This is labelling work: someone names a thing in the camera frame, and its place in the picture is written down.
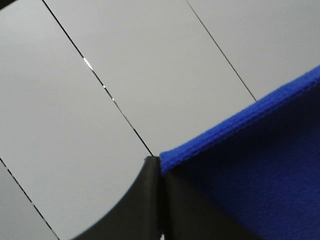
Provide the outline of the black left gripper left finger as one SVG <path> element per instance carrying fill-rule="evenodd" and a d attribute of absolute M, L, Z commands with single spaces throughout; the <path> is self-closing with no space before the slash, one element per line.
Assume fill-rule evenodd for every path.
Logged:
<path fill-rule="evenodd" d="M 148 156 L 136 179 L 101 219 L 75 240 L 159 240 L 160 159 Z"/>

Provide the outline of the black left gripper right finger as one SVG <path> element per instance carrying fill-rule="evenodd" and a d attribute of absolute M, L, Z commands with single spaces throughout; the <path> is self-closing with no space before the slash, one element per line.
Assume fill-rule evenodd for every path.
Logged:
<path fill-rule="evenodd" d="M 167 214 L 166 240 L 251 240 L 253 234 L 216 209 L 184 172 L 164 176 Z"/>

